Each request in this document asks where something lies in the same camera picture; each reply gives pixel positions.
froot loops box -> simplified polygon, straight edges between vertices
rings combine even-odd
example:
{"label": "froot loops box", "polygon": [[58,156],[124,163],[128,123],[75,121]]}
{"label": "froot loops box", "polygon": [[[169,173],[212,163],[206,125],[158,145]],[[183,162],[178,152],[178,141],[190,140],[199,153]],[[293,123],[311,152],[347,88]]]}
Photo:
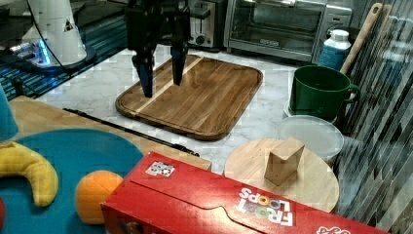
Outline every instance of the froot loops box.
{"label": "froot loops box", "polygon": [[387,233],[155,152],[101,207],[110,234]]}

toaster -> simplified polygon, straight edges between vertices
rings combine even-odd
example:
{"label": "toaster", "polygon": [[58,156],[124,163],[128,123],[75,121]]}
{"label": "toaster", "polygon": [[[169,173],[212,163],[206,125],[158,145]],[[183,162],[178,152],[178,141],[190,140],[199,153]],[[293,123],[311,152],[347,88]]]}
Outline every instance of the toaster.
{"label": "toaster", "polygon": [[189,0],[189,6],[189,45],[210,49],[223,48],[228,0]]}

orange plush fruit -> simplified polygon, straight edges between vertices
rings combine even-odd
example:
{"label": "orange plush fruit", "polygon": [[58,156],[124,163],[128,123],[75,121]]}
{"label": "orange plush fruit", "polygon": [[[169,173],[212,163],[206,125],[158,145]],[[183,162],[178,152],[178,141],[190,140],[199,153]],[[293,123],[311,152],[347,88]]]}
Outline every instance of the orange plush fruit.
{"label": "orange plush fruit", "polygon": [[95,171],[85,175],[78,183],[75,205],[78,216],[87,224],[103,224],[100,204],[122,182],[120,175],[109,171]]}

marble countertop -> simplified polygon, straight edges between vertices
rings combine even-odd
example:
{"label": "marble countertop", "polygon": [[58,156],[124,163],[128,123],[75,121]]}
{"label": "marble countertop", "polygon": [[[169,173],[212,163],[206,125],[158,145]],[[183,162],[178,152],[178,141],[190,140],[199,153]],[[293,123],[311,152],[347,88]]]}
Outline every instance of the marble countertop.
{"label": "marble countertop", "polygon": [[[217,141],[199,141],[155,128],[122,116],[115,107],[116,98],[139,81],[132,66],[132,51],[119,54],[90,68],[37,99],[58,108],[77,109],[93,117],[177,143],[199,153],[212,162],[212,170],[221,174],[231,152],[243,143],[258,138],[278,138],[277,127],[283,118],[290,83],[297,67],[260,58],[190,50],[189,54],[257,68],[263,82],[231,133]],[[155,68],[170,59],[169,47],[158,46]]]}

toaster oven door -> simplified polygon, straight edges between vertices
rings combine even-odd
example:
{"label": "toaster oven door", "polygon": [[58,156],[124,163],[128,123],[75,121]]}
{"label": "toaster oven door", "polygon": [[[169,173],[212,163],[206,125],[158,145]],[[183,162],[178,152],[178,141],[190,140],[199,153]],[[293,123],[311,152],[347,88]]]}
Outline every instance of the toaster oven door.
{"label": "toaster oven door", "polygon": [[325,5],[295,0],[235,0],[229,47],[311,61]]}

